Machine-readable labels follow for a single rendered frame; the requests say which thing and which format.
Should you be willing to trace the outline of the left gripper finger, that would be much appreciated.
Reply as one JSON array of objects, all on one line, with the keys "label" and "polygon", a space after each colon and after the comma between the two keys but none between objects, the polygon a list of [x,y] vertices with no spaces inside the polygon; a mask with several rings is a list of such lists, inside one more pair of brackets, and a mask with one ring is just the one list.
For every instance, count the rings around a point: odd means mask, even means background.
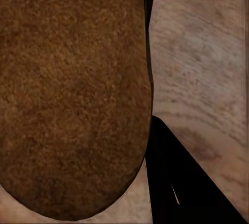
[{"label": "left gripper finger", "polygon": [[153,224],[248,224],[157,116],[145,154]]}]

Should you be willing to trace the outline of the sandal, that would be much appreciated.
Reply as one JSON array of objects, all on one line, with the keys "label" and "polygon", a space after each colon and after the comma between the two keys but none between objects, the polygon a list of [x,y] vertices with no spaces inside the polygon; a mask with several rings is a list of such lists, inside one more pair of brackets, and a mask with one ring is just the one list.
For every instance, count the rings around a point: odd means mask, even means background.
[{"label": "sandal", "polygon": [[0,184],[42,216],[115,203],[143,164],[153,0],[0,0]]}]

